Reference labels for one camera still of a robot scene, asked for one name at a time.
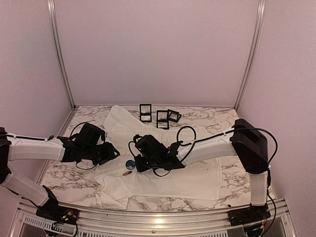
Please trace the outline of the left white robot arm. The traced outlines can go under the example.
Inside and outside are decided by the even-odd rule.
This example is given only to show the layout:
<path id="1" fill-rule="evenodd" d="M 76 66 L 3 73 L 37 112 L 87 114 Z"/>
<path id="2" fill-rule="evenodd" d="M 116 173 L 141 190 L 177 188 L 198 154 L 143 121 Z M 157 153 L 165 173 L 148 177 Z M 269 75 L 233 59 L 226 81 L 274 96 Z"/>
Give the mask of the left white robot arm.
<path id="1" fill-rule="evenodd" d="M 112 143 L 106 141 L 106 132 L 87 122 L 80 123 L 78 133 L 69 137 L 27 137 L 0 129 L 0 184 L 8 190 L 28 199 L 42 209 L 52 220 L 62 216 L 62 208 L 54 193 L 24 175 L 9 168 L 16 160 L 53 160 L 79 163 L 92 161 L 94 166 L 103 165 L 120 156 Z"/>

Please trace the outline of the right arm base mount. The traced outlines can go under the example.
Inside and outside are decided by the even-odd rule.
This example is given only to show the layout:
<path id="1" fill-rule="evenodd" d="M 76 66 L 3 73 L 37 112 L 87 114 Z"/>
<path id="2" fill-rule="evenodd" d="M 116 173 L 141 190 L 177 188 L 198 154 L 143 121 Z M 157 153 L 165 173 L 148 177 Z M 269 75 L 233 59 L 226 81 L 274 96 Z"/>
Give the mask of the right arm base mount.
<path id="1" fill-rule="evenodd" d="M 271 214 L 267 204 L 262 206 L 254 206 L 250 204 L 249 207 L 230 210 L 228 212 L 228 218 L 231 226 L 258 222 L 270 217 Z"/>

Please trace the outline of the blue round brooch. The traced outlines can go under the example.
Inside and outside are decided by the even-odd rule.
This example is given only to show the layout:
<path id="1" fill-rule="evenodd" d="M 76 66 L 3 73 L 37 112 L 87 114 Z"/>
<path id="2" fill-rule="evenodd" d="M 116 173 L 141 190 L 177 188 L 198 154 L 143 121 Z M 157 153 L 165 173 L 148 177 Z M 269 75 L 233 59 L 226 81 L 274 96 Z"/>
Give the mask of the blue round brooch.
<path id="1" fill-rule="evenodd" d="M 128 170 L 133 170 L 133 169 L 136 167 L 135 161 L 133 161 L 133 160 L 128 160 L 128 161 L 126 161 L 125 167 L 126 167 Z"/>

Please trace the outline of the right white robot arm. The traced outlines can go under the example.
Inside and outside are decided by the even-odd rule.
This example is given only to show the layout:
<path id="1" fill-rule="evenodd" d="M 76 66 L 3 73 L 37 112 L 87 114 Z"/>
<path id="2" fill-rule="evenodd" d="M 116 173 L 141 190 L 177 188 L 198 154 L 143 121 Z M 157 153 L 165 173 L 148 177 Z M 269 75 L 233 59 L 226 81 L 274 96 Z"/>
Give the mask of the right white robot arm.
<path id="1" fill-rule="evenodd" d="M 132 140 L 139 154 L 134 157 L 138 172 L 182 169 L 193 163 L 213 158 L 237 156 L 250 179 L 250 206 L 244 216 L 255 221 L 264 213 L 271 183 L 268 157 L 268 131 L 255 128 L 244 119 L 237 119 L 230 130 L 207 138 L 180 140 L 166 147 L 152 135 L 135 135 Z"/>

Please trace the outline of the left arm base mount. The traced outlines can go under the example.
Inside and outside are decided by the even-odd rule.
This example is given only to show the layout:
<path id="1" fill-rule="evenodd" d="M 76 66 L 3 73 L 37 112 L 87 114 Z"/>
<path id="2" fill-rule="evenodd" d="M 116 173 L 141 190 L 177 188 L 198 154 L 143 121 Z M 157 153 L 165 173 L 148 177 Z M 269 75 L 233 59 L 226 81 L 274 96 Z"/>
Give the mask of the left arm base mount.
<path id="1" fill-rule="evenodd" d="M 54 221 L 55 224 L 75 225 L 79 211 L 74 208 L 60 206 L 56 196 L 48 194 L 48 201 L 37 208 L 36 215 Z"/>

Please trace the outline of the white button shirt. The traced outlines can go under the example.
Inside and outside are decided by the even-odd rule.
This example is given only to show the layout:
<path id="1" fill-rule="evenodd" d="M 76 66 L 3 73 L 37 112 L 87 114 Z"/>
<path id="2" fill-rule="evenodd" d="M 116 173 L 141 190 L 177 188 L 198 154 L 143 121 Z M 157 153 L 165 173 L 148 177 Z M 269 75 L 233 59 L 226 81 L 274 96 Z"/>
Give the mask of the white button shirt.
<path id="1" fill-rule="evenodd" d="M 127 171 L 126 162 L 133 160 L 139 151 L 132 143 L 135 135 L 152 135 L 159 144 L 168 148 L 176 142 L 177 129 L 159 129 L 146 125 L 122 106 L 114 105 L 103 124 L 110 143 L 120 152 L 120 156 L 95 171 L 94 179 L 100 185 L 98 195 L 106 204 L 121 205 L 132 196 L 190 198 L 215 200 L 219 196 L 221 168 L 218 159 L 198 161 L 169 171 L 156 160 L 146 161 L 140 157 L 145 171 Z"/>

